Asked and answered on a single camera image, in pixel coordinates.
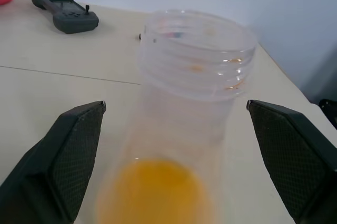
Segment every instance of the table surface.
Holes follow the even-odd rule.
[[[100,144],[79,218],[93,224],[95,195],[108,160],[121,150],[131,107],[140,89],[135,57],[146,14],[92,6],[100,18],[92,32],[66,35],[30,0],[0,9],[0,183],[21,156],[49,130],[59,114],[105,100]],[[248,99],[302,112],[337,146],[337,131],[319,107],[310,104],[270,56],[256,51],[253,81],[237,98],[225,128],[229,224],[287,224],[288,215],[260,154],[245,105]]]

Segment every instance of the controller screen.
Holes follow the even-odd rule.
[[[83,11],[82,8],[80,8],[79,6],[77,6],[76,4],[72,2],[59,1],[59,2],[53,2],[53,3],[59,8],[61,8],[62,10],[65,10],[67,12],[68,11],[78,11],[78,10],[80,10],[81,12]]]

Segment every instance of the black object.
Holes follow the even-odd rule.
[[[59,116],[0,187],[1,224],[70,224],[95,164],[105,102]]]
[[[337,129],[337,102],[323,99],[320,101],[319,106],[327,119],[331,122],[335,129]]]
[[[249,100],[264,164],[298,224],[337,223],[337,149],[301,113]]]
[[[64,33],[79,33],[93,30],[98,26],[98,17],[89,12],[89,6],[84,9],[74,0],[32,0],[41,9],[47,9],[53,14],[53,22],[57,29]]]

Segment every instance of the remote controller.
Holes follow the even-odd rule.
[[[98,26],[98,17],[94,12],[89,12],[89,5],[83,8],[74,0],[32,0],[32,2],[36,7],[50,11],[55,27],[64,33],[89,31]]]

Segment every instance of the clear plastic jar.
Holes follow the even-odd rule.
[[[146,84],[98,198],[99,224],[224,223],[224,123],[255,47],[250,31],[213,15],[149,17],[138,57]]]

